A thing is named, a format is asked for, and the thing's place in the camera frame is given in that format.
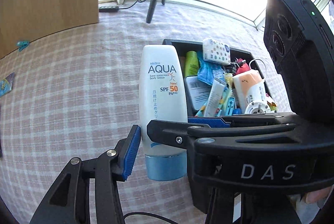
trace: plaid cloth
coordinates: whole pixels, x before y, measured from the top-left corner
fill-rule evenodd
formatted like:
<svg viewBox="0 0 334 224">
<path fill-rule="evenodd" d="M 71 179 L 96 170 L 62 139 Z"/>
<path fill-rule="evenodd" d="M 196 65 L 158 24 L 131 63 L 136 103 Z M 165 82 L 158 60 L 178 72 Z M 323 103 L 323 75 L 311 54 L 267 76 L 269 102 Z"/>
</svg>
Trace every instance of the plaid cloth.
<svg viewBox="0 0 334 224">
<path fill-rule="evenodd" d="M 46 36 L 0 61 L 1 77 L 15 72 L 13 90 L 0 98 L 0 196 L 20 224 L 29 223 L 72 157 L 98 157 L 139 122 L 139 68 L 146 44 L 212 37 L 250 51 L 266 63 L 267 84 L 279 111 L 290 111 L 262 32 L 223 15 L 173 4 L 157 6 L 147 24 L 147 10 L 148 3 L 100 13 L 98 24 Z M 204 223 L 205 215 L 192 205 L 187 178 L 149 180 L 141 147 L 119 193 L 124 213 L 145 211 L 179 223 Z M 94 224 L 94 180 L 90 197 Z M 126 221 L 159 222 L 141 216 Z"/>
</svg>

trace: green bottle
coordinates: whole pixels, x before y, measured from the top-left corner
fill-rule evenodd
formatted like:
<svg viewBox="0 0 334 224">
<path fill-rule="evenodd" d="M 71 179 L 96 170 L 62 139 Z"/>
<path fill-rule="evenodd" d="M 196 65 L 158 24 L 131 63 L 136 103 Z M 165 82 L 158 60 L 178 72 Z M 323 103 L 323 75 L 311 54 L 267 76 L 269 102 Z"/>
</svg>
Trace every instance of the green bottle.
<svg viewBox="0 0 334 224">
<path fill-rule="evenodd" d="M 196 76 L 198 69 L 199 69 L 199 63 L 198 63 L 197 53 L 195 51 L 187 52 L 184 77 Z"/>
</svg>

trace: teal clip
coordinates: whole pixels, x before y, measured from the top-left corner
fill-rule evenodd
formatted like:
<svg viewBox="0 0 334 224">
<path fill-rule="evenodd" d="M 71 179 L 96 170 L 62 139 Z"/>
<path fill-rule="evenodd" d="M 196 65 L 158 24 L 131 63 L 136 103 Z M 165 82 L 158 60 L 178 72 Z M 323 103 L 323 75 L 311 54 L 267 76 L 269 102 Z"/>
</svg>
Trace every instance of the teal clip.
<svg viewBox="0 0 334 224">
<path fill-rule="evenodd" d="M 19 52 L 21 52 L 25 47 L 29 45 L 29 41 L 18 41 L 16 46 L 19 47 Z"/>
<path fill-rule="evenodd" d="M 234 109 L 235 98 L 230 97 L 228 99 L 228 105 L 226 107 L 225 116 L 231 116 Z"/>
</svg>

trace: finger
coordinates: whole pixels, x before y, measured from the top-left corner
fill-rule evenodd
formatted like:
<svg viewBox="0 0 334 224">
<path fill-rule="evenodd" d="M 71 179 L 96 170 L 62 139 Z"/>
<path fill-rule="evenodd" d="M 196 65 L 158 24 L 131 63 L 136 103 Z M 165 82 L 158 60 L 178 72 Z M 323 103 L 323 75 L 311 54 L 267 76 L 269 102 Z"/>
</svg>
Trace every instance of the finger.
<svg viewBox="0 0 334 224">
<path fill-rule="evenodd" d="M 305 202 L 310 204 L 310 203 L 315 203 L 322 198 L 326 198 L 329 195 L 331 189 L 332 187 L 330 186 L 321 190 L 307 193 Z"/>
</svg>

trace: blue gripper pad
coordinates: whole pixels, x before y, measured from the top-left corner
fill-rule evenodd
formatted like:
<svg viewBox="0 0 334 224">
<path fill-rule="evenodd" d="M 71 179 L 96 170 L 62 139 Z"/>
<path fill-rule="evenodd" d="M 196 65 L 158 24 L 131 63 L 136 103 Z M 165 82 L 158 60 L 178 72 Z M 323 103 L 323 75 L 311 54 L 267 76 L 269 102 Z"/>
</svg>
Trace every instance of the blue gripper pad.
<svg viewBox="0 0 334 224">
<path fill-rule="evenodd" d="M 141 139 L 140 127 L 138 125 L 133 125 L 124 143 L 124 147 L 128 148 L 124 155 L 123 172 L 121 174 L 121 176 L 125 181 L 132 173 L 133 165 L 135 163 L 140 144 L 140 139 Z"/>
<path fill-rule="evenodd" d="M 188 117 L 188 123 L 208 124 L 211 128 L 228 128 L 230 127 L 222 118 L 203 118 L 203 117 Z"/>
</svg>

